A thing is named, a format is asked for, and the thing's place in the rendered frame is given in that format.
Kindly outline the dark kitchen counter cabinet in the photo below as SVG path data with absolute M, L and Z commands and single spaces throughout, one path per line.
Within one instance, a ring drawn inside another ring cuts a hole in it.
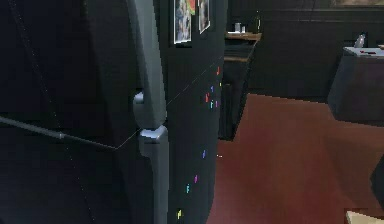
M 255 48 L 261 37 L 261 33 L 250 32 L 225 36 L 219 121 L 221 140 L 232 141 L 236 136 L 247 100 Z

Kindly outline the photo on refrigerator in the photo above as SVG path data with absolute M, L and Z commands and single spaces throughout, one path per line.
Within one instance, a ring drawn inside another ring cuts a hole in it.
M 195 0 L 174 0 L 174 43 L 191 41 L 192 17 L 195 15 Z
M 210 26 L 209 0 L 199 0 L 199 33 L 202 34 Z

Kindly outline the black refrigerator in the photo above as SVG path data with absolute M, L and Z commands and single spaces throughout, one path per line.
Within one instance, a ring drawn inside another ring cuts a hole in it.
M 228 0 L 174 43 L 174 0 L 153 0 L 166 100 L 168 224 L 211 212 Z M 141 91 L 126 0 L 0 0 L 0 224 L 153 224 Z

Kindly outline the dark table with cloth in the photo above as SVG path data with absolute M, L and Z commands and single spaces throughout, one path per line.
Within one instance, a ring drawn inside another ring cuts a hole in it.
M 344 47 L 327 103 L 336 120 L 384 127 L 384 50 Z

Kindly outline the pale spray bottle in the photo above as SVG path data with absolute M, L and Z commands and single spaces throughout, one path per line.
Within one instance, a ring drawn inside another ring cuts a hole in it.
M 362 32 L 357 40 L 355 41 L 354 47 L 355 48 L 363 48 L 365 46 L 365 39 L 366 39 L 366 34 Z

